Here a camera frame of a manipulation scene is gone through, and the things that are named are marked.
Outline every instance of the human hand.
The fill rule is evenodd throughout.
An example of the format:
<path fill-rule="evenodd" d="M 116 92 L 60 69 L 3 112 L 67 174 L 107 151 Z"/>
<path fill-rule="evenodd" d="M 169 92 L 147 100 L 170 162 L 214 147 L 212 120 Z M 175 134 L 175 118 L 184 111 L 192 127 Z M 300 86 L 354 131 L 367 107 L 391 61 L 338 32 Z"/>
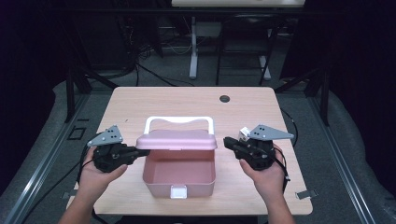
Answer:
<path fill-rule="evenodd" d="M 277 150 L 276 158 L 279 161 L 283 161 L 281 153 Z M 266 202 L 271 201 L 272 198 L 278 198 L 279 196 L 283 197 L 283 181 L 285 174 L 279 164 L 274 162 L 271 167 L 265 170 L 255 171 L 245 160 L 239 160 L 239 163 L 244 173 L 253 180 L 256 190 Z"/>
<path fill-rule="evenodd" d="M 123 164 L 111 173 L 103 173 L 95 167 L 92 161 L 95 149 L 96 147 L 91 147 L 88 150 L 83 163 L 86 165 L 81 172 L 77 193 L 77 198 L 83 198 L 86 203 L 91 203 L 92 205 L 105 192 L 110 182 L 119 178 L 128 168 L 128 165 Z"/>

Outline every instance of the small black object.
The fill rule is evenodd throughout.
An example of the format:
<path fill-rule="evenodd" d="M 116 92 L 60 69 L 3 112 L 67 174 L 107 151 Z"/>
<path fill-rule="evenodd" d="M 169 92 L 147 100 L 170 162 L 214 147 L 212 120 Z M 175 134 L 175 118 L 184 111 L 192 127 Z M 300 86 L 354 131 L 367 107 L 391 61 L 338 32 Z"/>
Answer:
<path fill-rule="evenodd" d="M 225 137 L 223 141 L 224 146 L 232 150 L 238 160 L 244 159 L 256 171 L 269 168 L 276 158 L 272 141 L 249 138 L 245 142 L 231 137 Z"/>
<path fill-rule="evenodd" d="M 133 164 L 137 158 L 149 153 L 150 150 L 127 147 L 121 143 L 109 144 L 97 147 L 93 152 L 93 162 L 98 170 L 110 173 L 123 164 Z"/>

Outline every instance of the pink plastic box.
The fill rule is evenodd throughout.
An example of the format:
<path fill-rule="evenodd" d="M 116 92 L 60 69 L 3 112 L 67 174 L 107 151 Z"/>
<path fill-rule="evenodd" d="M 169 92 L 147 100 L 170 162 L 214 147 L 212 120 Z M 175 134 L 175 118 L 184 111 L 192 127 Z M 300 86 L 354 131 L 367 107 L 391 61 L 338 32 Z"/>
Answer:
<path fill-rule="evenodd" d="M 186 123 L 208 122 L 208 130 L 150 130 L 155 119 Z M 181 198 L 212 195 L 216 179 L 213 119 L 210 117 L 150 117 L 136 147 L 151 149 L 143 180 L 154 197 Z"/>

